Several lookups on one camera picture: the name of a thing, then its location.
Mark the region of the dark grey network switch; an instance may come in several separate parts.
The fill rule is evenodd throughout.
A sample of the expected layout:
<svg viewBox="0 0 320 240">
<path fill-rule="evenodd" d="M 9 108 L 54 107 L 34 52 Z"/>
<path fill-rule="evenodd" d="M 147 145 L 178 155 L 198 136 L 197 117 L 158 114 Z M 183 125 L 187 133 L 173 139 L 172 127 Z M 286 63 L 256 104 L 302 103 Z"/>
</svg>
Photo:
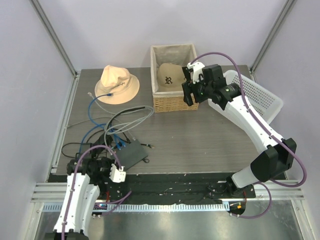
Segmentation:
<svg viewBox="0 0 320 240">
<path fill-rule="evenodd" d="M 134 140 L 118 150 L 116 155 L 125 171 L 148 157 L 147 151 L 138 140 Z"/>
</svg>

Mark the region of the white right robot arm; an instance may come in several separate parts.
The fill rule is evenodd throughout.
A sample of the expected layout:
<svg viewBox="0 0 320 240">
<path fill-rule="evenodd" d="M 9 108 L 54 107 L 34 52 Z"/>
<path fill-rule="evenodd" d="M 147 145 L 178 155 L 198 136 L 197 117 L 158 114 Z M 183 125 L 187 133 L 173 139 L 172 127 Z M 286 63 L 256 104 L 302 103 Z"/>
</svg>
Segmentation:
<svg viewBox="0 0 320 240">
<path fill-rule="evenodd" d="M 191 106 L 209 101 L 213 109 L 240 127 L 253 142 L 258 156 L 249 166 L 226 179 L 226 193 L 233 198 L 244 188 L 257 182 L 267 182 L 289 170 L 297 144 L 292 138 L 284 139 L 242 96 L 239 82 L 228 81 L 218 64 L 204 66 L 197 62 L 182 68 L 183 100 Z"/>
</svg>

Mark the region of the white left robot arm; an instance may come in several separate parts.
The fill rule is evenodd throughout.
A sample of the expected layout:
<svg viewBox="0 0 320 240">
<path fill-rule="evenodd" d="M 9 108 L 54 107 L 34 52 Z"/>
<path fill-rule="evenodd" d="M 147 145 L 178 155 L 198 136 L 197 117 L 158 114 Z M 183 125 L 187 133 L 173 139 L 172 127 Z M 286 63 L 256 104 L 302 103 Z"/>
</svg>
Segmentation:
<svg viewBox="0 0 320 240">
<path fill-rule="evenodd" d="M 106 149 L 114 159 L 99 162 L 87 157 L 98 148 Z M 121 183 L 126 178 L 116 153 L 103 145 L 86 150 L 67 171 L 67 188 L 59 218 L 53 232 L 45 234 L 45 240 L 88 240 L 88 227 L 96 201 L 107 192 L 105 178 L 113 183 Z"/>
</svg>

